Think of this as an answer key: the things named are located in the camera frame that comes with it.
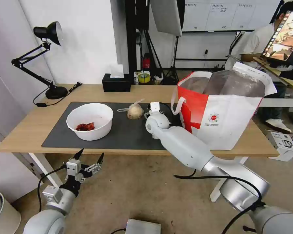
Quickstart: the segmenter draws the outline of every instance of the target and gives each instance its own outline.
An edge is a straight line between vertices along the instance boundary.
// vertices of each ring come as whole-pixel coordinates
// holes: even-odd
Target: computer screen
[[[275,63],[293,65],[293,11],[285,14],[262,57]]]

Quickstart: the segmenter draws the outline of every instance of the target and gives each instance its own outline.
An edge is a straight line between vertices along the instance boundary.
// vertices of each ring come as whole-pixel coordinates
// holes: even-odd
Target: lamp shade
[[[55,44],[61,45],[63,40],[62,28],[58,21],[52,22],[48,27],[34,27],[34,34],[39,38],[46,38]]]

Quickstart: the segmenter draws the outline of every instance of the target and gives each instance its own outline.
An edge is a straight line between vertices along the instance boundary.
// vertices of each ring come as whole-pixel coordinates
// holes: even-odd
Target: fire extinguisher
[[[150,68],[151,59],[150,57],[145,54],[142,60],[142,69],[148,69]]]

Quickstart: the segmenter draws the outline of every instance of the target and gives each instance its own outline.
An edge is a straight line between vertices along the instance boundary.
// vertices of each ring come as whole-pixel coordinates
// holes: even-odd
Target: black desk mat
[[[66,125],[66,118],[69,113],[77,107],[91,102],[71,102],[64,111],[58,122],[55,124],[42,147],[52,148],[85,148],[85,149],[121,149],[121,150],[164,150],[160,140],[153,139],[146,130],[144,117],[136,120],[127,118],[126,112],[117,112],[117,109],[127,108],[132,103],[104,102],[114,112],[111,131],[103,138],[95,141],[80,139]],[[146,111],[147,103],[140,103]],[[170,110],[161,104],[161,110],[172,122]],[[174,116],[174,123],[180,125],[179,115]]]

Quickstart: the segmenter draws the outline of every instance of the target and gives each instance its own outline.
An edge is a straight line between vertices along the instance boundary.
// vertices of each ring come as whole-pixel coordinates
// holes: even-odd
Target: white box
[[[266,137],[279,152],[278,157],[269,157],[270,159],[287,162],[293,158],[293,140],[288,134],[269,132]]]
[[[160,224],[128,219],[125,234],[160,234]]]

